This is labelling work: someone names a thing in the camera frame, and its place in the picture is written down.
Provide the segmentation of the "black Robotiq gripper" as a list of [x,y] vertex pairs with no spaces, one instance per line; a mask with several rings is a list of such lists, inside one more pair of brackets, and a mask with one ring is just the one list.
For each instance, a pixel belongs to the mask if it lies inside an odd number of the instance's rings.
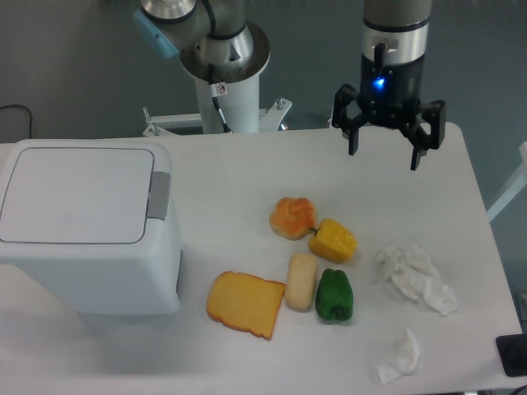
[[[420,101],[424,56],[376,71],[373,60],[361,56],[360,91],[344,83],[334,95],[332,126],[348,139],[348,154],[359,147],[359,129],[366,123],[399,131],[413,145],[410,170],[415,171],[429,150],[437,150],[445,138],[446,102]],[[359,113],[350,118],[347,108],[356,103]]]

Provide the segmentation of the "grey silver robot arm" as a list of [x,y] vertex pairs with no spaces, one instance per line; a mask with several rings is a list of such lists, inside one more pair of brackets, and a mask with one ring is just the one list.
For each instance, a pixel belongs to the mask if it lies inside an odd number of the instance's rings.
[[[178,57],[194,79],[205,133],[274,130],[289,109],[259,106],[270,48],[246,8],[244,1],[143,1],[133,13],[149,45],[164,58]],[[401,132],[413,145],[413,168],[441,146],[445,103],[420,100],[430,15],[428,1],[365,2],[361,83],[337,90],[330,118],[350,154],[366,124]]]

